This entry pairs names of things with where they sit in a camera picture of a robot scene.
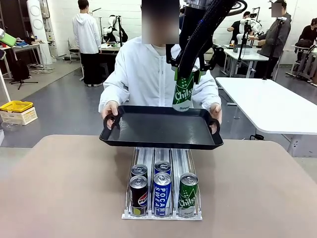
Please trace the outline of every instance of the soda can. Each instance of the soda can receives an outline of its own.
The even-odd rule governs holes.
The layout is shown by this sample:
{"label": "soda can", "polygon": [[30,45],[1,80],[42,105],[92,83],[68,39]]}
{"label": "soda can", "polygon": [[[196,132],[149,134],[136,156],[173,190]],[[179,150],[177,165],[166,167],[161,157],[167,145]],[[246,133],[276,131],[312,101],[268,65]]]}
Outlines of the soda can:
{"label": "soda can", "polygon": [[197,68],[193,68],[192,73],[188,78],[178,77],[178,69],[175,73],[175,92],[173,97],[173,108],[179,112],[187,111],[192,104],[192,93],[194,90],[194,78]]}
{"label": "soda can", "polygon": [[154,165],[154,175],[160,173],[160,172],[165,172],[170,175],[170,162],[167,161],[159,161],[155,163]]}
{"label": "soda can", "polygon": [[192,173],[185,173],[180,177],[178,215],[180,217],[193,217],[195,214],[196,192],[198,177]]}
{"label": "soda can", "polygon": [[142,175],[145,178],[148,178],[148,167],[145,165],[134,165],[131,168],[131,177],[134,177],[136,175]]}
{"label": "soda can", "polygon": [[145,216],[148,209],[148,180],[142,175],[130,179],[130,199],[133,216]]}
{"label": "soda can", "polygon": [[153,207],[154,215],[157,217],[167,217],[170,214],[172,177],[161,172],[154,176]]}

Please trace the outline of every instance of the person's left hand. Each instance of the person's left hand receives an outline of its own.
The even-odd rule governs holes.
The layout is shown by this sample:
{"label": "person's left hand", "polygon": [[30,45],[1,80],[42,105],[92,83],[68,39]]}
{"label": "person's left hand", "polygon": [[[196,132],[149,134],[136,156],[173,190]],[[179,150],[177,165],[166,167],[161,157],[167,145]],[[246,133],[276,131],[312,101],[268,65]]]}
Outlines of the person's left hand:
{"label": "person's left hand", "polygon": [[[213,103],[210,107],[210,115],[212,118],[217,119],[219,121],[219,124],[222,123],[222,109],[221,105],[219,103]],[[211,126],[212,133],[215,133],[217,131],[217,128],[215,125]]]}
{"label": "person's left hand", "polygon": [[258,42],[258,46],[263,46],[263,45],[265,45],[265,40],[261,40]]}

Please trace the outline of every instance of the black hair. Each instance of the black hair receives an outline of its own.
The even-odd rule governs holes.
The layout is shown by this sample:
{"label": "black hair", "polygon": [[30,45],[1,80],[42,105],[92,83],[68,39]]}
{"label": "black hair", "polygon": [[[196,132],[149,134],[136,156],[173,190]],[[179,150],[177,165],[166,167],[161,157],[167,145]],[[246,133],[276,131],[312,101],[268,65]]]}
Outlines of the black hair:
{"label": "black hair", "polygon": [[311,23],[312,26],[314,26],[315,24],[317,24],[317,18],[314,18]]}
{"label": "black hair", "polygon": [[78,0],[79,9],[84,10],[89,6],[89,2],[87,0]]}
{"label": "black hair", "polygon": [[246,11],[244,14],[243,14],[243,16],[248,16],[248,15],[250,15],[251,13],[249,12],[249,11]]}

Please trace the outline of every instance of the white hoodie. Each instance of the white hoodie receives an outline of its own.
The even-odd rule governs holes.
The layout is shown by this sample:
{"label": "white hoodie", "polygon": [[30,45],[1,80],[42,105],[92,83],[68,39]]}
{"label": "white hoodie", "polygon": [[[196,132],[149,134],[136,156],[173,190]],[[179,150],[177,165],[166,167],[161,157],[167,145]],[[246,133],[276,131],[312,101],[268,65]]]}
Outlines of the white hoodie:
{"label": "white hoodie", "polygon": [[87,13],[79,13],[73,19],[76,44],[83,54],[96,54],[101,49],[96,20]]}
{"label": "white hoodie", "polygon": [[[175,58],[179,45],[172,48]],[[99,112],[109,101],[119,105],[171,107],[173,102],[175,72],[166,63],[166,56],[160,56],[152,45],[142,44],[142,38],[134,38],[123,45],[115,59],[115,70],[104,82]],[[209,111],[212,103],[221,104],[218,87],[208,70],[194,86],[194,106]]]}

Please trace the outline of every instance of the black backpack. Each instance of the black backpack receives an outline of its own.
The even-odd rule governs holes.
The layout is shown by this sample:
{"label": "black backpack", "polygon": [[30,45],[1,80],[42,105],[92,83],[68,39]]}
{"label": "black backpack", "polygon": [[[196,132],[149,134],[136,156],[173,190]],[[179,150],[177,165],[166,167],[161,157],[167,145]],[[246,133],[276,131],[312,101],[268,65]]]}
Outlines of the black backpack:
{"label": "black backpack", "polygon": [[26,63],[18,59],[17,61],[14,61],[11,66],[11,73],[13,76],[14,81],[21,81],[30,78],[30,72],[29,68],[26,65]]}

